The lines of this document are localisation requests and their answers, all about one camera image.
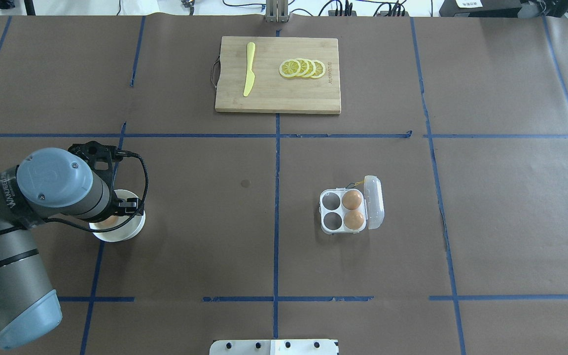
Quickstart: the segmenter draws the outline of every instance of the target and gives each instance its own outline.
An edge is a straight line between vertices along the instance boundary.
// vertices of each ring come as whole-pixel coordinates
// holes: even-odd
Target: clear plastic egg carton
[[[324,190],[319,196],[319,211],[325,234],[377,229],[385,219],[381,181],[373,175],[365,176],[363,193],[348,188]]]

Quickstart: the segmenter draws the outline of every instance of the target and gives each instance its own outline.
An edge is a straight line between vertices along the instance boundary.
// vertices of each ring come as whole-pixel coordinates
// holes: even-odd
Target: empty egg slot
[[[321,203],[330,211],[334,211],[341,206],[341,198],[336,193],[329,192],[324,195]]]
[[[343,225],[343,220],[338,213],[330,212],[324,216],[324,225],[331,231],[336,231]]]

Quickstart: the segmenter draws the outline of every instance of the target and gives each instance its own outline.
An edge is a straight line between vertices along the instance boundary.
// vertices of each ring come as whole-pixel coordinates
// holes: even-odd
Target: brown egg
[[[118,219],[119,219],[118,216],[112,215],[109,216],[109,218],[107,218],[106,220],[98,222],[97,225],[100,229],[115,227],[116,225],[119,224]]]
[[[361,225],[363,225],[365,219],[363,219],[363,214],[359,211],[349,211],[345,215],[343,222],[345,222],[346,227],[356,230],[359,229]]]
[[[343,206],[349,210],[356,210],[361,205],[363,197],[358,190],[350,190],[343,195]]]

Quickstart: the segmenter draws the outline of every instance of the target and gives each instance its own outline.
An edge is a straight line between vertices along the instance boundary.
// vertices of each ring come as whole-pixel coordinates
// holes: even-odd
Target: wooden cutting board
[[[249,42],[255,43],[255,83],[244,97]],[[295,58],[322,61],[327,69],[325,75],[319,79],[282,77],[281,63]],[[218,112],[340,114],[338,40],[224,36],[215,106]]]

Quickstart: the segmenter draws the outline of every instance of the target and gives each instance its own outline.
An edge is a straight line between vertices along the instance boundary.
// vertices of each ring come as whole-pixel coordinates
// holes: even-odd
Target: plastic knife
[[[255,43],[247,43],[247,76],[245,78],[245,90],[243,93],[244,97],[249,96],[251,89],[253,88],[253,83],[255,81],[255,74],[253,74],[253,57],[255,54]]]

